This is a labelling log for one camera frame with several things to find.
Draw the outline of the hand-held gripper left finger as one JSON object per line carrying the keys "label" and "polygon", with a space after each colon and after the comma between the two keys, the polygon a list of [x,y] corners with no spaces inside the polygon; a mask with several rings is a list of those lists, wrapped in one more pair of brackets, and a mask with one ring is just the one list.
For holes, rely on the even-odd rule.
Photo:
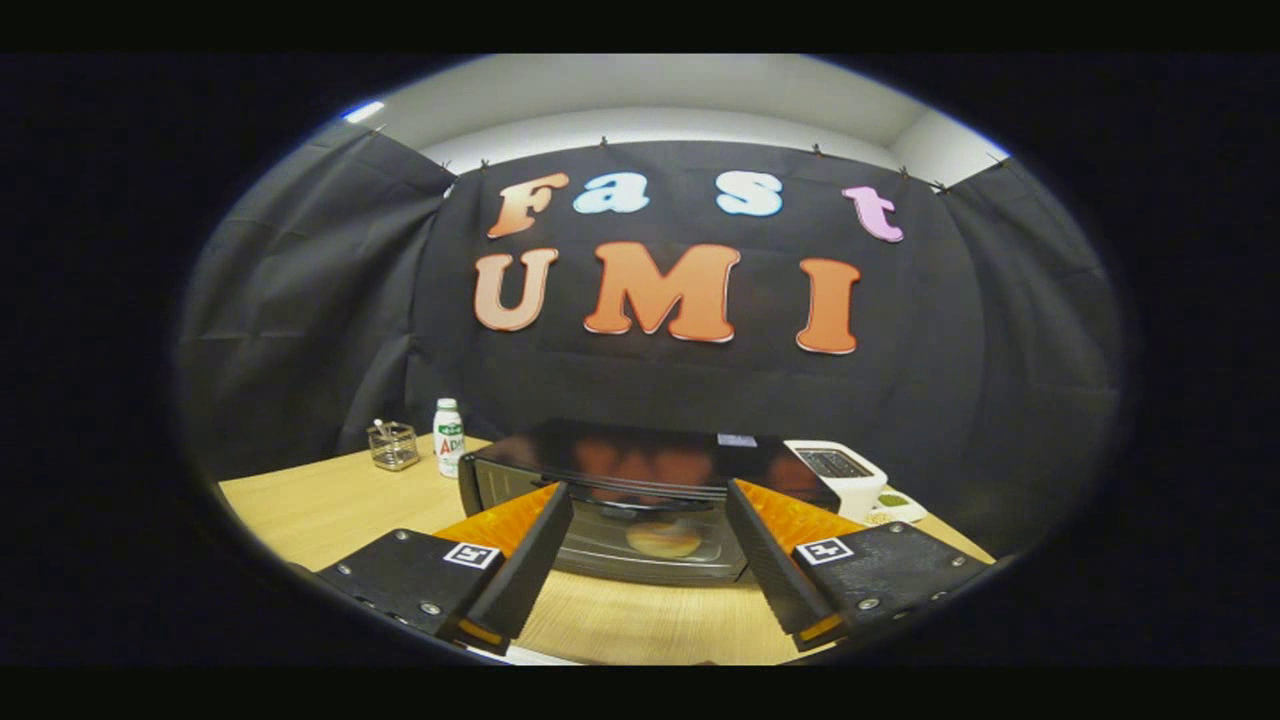
{"label": "hand-held gripper left finger", "polygon": [[398,528],[316,575],[435,641],[503,655],[520,637],[573,520],[564,483],[445,529]]}

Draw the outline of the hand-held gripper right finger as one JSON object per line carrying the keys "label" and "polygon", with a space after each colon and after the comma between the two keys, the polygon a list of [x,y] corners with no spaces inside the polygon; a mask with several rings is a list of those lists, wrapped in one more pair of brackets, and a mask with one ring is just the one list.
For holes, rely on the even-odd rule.
{"label": "hand-held gripper right finger", "polygon": [[745,480],[730,483],[724,511],[765,602],[800,651],[878,643],[992,568],[909,523],[864,527]]}

